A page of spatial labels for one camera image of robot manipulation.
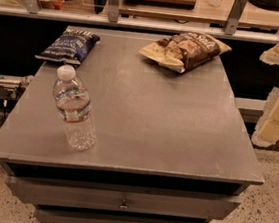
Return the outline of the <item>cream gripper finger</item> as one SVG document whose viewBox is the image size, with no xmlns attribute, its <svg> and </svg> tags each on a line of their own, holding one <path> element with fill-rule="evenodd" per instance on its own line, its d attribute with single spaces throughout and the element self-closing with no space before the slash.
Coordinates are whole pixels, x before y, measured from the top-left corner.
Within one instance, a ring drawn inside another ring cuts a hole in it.
<svg viewBox="0 0 279 223">
<path fill-rule="evenodd" d="M 268 65 L 279 65 L 279 43 L 264 51 L 259 60 Z"/>
<path fill-rule="evenodd" d="M 275 145 L 279 140 L 279 123 L 262 117 L 258 120 L 251 140 L 255 146 Z"/>
</svg>

